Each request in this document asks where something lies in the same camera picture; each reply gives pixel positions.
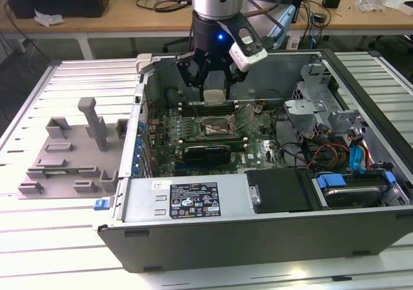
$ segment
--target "wooden desk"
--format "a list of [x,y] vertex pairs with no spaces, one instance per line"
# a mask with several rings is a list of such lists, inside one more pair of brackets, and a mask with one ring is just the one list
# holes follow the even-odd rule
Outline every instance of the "wooden desk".
[[[332,9],[330,24],[325,35],[401,35],[413,34],[413,17],[387,8],[384,12],[362,13],[356,9],[356,0],[342,0],[338,9]],[[324,12],[316,5],[313,11]],[[16,25],[33,39],[71,38],[77,39],[85,59],[92,59],[89,39],[112,37],[183,37],[188,35],[191,23],[191,9],[187,8],[168,14],[154,13],[136,7],[133,0],[110,0],[109,7],[100,18],[68,17],[61,25],[45,27],[33,19],[15,19]],[[307,25],[304,11],[296,24],[291,25],[289,48],[303,35]],[[8,39],[22,36],[9,22],[0,4],[0,30]]]

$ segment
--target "open computer chassis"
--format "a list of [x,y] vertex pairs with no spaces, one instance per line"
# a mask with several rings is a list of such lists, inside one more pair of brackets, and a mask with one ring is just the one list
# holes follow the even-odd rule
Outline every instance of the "open computer chassis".
[[137,59],[97,228],[127,271],[378,254],[412,231],[412,147],[333,52],[271,53],[219,105],[175,61]]

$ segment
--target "red wire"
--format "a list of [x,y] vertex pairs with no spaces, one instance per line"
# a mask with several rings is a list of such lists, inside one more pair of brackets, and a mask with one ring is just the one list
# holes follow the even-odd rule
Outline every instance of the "red wire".
[[313,157],[312,157],[312,160],[314,160],[314,158],[317,156],[317,154],[319,154],[319,153],[321,152],[321,149],[322,149],[323,147],[328,147],[328,146],[338,146],[338,147],[343,148],[343,149],[346,150],[347,152],[350,152],[349,149],[348,149],[346,146],[341,145],[341,144],[339,144],[339,143],[325,143],[324,145],[321,145],[321,146],[318,148],[318,150],[316,151],[316,153],[314,153],[314,155],[313,155]]

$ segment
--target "blue connector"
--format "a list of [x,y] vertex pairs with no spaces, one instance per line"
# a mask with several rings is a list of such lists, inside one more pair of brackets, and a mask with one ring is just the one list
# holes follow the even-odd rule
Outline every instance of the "blue connector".
[[95,211],[107,211],[107,210],[109,210],[110,209],[109,200],[106,200],[106,199],[103,199],[103,198],[96,200],[95,205],[93,206],[93,209]]
[[346,181],[341,174],[325,174],[317,178],[320,189],[345,187]]
[[350,162],[349,166],[353,171],[359,171],[360,174],[366,172],[365,169],[361,168],[361,162],[363,161],[364,152],[359,146],[354,146],[350,148]]
[[396,183],[396,177],[394,177],[392,172],[386,172],[385,178],[391,187]]

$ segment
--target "black plastic cover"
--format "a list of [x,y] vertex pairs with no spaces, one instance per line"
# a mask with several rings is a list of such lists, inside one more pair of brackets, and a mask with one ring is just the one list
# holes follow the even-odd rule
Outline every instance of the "black plastic cover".
[[256,187],[261,200],[254,211],[262,214],[320,210],[308,173],[298,169],[247,171],[248,185]]

